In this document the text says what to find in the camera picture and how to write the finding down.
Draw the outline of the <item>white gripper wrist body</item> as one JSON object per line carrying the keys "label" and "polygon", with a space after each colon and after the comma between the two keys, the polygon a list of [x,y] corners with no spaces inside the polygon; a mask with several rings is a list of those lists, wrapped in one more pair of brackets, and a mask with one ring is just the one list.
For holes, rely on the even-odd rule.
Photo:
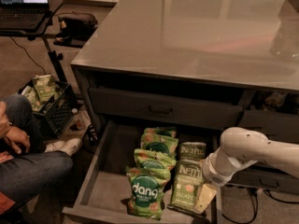
{"label": "white gripper wrist body", "polygon": [[202,176],[208,184],[223,187],[232,179],[232,175],[225,176],[220,174],[212,165],[211,157],[212,155],[209,155],[203,162]]}

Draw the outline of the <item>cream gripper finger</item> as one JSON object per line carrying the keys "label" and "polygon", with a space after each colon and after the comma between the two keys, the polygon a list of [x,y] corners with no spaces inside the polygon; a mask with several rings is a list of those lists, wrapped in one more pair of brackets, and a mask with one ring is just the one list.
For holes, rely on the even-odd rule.
{"label": "cream gripper finger", "polygon": [[197,214],[202,214],[214,197],[217,194],[217,189],[214,185],[205,183],[197,191],[197,196],[194,205],[194,212]]}

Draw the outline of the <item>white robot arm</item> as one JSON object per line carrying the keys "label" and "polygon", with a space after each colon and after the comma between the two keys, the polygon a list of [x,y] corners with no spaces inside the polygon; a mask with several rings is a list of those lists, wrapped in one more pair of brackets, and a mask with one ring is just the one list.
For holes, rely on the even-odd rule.
{"label": "white robot arm", "polygon": [[202,177],[208,185],[223,187],[233,175],[256,162],[299,177],[299,146],[273,141],[263,133],[240,127],[222,132],[220,146],[202,161]]}

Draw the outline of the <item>seated person's hand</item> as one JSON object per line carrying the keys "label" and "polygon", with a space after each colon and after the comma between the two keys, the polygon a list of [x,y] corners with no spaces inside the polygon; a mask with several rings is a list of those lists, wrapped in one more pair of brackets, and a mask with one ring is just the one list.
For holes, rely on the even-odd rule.
{"label": "seated person's hand", "polygon": [[11,126],[5,134],[4,140],[16,154],[28,153],[30,150],[29,135],[18,127]]}

